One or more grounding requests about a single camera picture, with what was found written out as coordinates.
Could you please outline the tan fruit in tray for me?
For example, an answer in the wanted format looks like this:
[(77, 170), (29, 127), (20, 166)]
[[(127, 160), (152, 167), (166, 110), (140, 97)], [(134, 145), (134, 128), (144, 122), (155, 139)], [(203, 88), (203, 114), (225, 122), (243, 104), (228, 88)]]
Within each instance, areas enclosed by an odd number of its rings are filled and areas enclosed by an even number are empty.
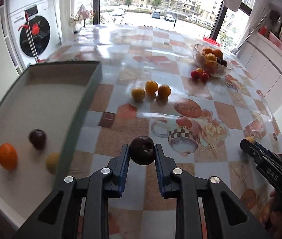
[(46, 157), (46, 169), (52, 174), (56, 175), (59, 164), (60, 153), (51, 153)]

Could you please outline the dark plum in tray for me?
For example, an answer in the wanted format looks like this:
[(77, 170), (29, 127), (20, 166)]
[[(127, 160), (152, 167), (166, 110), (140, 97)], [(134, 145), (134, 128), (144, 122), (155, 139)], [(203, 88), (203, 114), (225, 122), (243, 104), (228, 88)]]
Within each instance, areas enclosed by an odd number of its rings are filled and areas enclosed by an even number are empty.
[(28, 140), (37, 150), (43, 150), (46, 145), (46, 133), (41, 129), (34, 129), (28, 135)]

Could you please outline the orange small fruit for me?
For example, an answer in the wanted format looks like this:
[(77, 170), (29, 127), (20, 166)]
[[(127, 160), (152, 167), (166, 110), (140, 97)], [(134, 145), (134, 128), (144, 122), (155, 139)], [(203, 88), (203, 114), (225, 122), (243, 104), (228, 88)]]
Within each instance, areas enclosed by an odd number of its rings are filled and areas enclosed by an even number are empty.
[(158, 84), (153, 81), (153, 80), (149, 80), (146, 82), (145, 84), (145, 91), (149, 96), (154, 95), (158, 90)]
[(161, 85), (158, 88), (158, 96), (161, 99), (167, 99), (171, 94), (171, 88), (168, 85)]

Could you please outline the dark purple plum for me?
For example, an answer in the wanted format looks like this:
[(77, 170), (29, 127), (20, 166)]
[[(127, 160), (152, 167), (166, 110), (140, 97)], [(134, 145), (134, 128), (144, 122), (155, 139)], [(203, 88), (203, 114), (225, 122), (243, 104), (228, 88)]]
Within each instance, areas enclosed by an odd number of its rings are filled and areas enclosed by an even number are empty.
[(150, 165), (155, 160), (155, 146), (148, 136), (138, 136), (129, 146), (130, 159), (138, 165)]

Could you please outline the green white tray box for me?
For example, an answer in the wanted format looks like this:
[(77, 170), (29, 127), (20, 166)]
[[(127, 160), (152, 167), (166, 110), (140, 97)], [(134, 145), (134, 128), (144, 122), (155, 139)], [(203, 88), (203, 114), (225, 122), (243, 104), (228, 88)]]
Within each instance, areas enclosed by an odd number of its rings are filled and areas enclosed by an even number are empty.
[(0, 104), (0, 220), (19, 229), (68, 172), (99, 62), (30, 66)]

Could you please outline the lower washing machine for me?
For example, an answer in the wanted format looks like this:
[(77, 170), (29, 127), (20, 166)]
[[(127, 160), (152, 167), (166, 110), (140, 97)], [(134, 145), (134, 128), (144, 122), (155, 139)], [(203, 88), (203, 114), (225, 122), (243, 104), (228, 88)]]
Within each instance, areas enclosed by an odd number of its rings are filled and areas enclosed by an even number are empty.
[(36, 63), (25, 25), (29, 31), (40, 61), (46, 60), (61, 45), (53, 7), (46, 0), (32, 3), (8, 15), (10, 33), (23, 69)]

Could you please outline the red white mop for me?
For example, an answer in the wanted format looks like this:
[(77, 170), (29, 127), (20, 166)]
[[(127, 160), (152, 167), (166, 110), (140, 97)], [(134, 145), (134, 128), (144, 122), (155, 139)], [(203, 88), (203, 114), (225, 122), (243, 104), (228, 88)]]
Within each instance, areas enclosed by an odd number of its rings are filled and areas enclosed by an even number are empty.
[(34, 60), (35, 60), (35, 62), (37, 64), (38, 63), (42, 63), (42, 62), (44, 62), (44, 59), (40, 59), (39, 56), (38, 56), (38, 53), (37, 53), (37, 50), (35, 48), (35, 44), (34, 44), (34, 41), (33, 41), (32, 33), (31, 33), (31, 26), (30, 26), (30, 23), (29, 23), (29, 16), (28, 16), (28, 13), (26, 11), (25, 11), (25, 20), (26, 20), (26, 23), (21, 25), (18, 28), (18, 31), (21, 31), (21, 29), (25, 29), (27, 40), (29, 42), (29, 46), (30, 46), (32, 55), (34, 57)]

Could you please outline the red cherry tomato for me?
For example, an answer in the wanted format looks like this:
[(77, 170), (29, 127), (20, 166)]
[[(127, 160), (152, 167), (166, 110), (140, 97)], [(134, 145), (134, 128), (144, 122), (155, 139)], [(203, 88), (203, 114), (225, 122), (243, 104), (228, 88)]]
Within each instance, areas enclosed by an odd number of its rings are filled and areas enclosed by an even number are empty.
[(191, 72), (191, 78), (192, 78), (194, 81), (199, 80), (199, 79), (200, 79), (200, 76), (201, 76), (201, 74), (200, 74), (200, 72), (198, 72), (197, 70), (193, 70), (193, 71)]
[(200, 76), (200, 80), (206, 83), (210, 78), (210, 75), (207, 72), (203, 72)]

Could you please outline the yellow orange fruit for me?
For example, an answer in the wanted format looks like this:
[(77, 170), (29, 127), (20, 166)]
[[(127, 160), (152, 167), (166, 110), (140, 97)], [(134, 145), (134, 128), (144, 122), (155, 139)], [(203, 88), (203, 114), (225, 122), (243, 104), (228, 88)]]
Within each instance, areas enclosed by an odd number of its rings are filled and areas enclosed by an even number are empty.
[(145, 90), (141, 87), (136, 87), (131, 90), (131, 96), (137, 103), (141, 103), (145, 98)]

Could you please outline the glass fruit bowl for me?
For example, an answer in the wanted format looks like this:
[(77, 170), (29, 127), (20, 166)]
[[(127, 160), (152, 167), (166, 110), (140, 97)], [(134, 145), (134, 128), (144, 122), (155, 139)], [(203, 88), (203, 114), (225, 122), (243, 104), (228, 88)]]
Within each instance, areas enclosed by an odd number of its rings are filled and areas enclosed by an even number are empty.
[(223, 77), (230, 73), (233, 66), (227, 61), (220, 49), (197, 43), (193, 47), (194, 66), (201, 68), (213, 77)]

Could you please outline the red cherry tomato right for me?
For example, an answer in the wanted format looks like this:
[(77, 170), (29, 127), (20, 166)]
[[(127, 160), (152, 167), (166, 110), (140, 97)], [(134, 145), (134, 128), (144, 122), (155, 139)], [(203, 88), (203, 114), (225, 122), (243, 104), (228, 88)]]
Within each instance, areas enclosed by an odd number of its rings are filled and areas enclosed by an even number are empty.
[(200, 76), (200, 80), (206, 83), (210, 78), (210, 75), (207, 72), (203, 72)]

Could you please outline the tan fruit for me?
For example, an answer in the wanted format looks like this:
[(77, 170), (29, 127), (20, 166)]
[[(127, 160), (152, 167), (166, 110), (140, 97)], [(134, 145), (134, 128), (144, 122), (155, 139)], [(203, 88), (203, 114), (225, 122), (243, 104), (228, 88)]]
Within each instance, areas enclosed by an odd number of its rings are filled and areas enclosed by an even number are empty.
[(245, 139), (246, 139), (247, 141), (251, 142), (251, 143), (254, 143), (254, 142), (255, 142), (255, 139), (254, 139), (253, 137), (251, 137), (251, 136), (247, 136)]
[(46, 157), (46, 169), (52, 174), (56, 175), (59, 164), (60, 153), (51, 153)]

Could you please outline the orange cherry tomato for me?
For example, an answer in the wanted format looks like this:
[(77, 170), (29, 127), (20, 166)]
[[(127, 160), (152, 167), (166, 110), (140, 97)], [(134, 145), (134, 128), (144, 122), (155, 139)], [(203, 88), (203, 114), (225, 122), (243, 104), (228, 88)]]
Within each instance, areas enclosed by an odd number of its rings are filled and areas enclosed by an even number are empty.
[(202, 68), (197, 68), (196, 71), (199, 73), (199, 74), (202, 74), (204, 72), (204, 70)]

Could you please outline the red cherry tomato left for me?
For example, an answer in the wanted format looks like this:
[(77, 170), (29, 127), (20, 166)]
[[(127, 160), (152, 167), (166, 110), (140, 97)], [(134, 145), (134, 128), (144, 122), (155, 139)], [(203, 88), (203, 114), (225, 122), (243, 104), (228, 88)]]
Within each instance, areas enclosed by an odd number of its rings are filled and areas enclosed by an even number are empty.
[(199, 80), (199, 79), (200, 79), (200, 76), (201, 76), (201, 74), (200, 74), (200, 72), (198, 72), (197, 70), (193, 70), (193, 71), (191, 72), (191, 78), (192, 78), (194, 81)]

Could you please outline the white cabinet counter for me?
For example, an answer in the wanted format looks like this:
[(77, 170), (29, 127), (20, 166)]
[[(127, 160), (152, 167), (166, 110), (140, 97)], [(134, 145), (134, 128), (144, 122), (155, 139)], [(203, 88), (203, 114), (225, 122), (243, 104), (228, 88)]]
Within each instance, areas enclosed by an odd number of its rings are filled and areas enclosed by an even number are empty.
[(255, 32), (242, 45), (237, 57), (256, 82), (270, 109), (282, 106), (282, 50)]

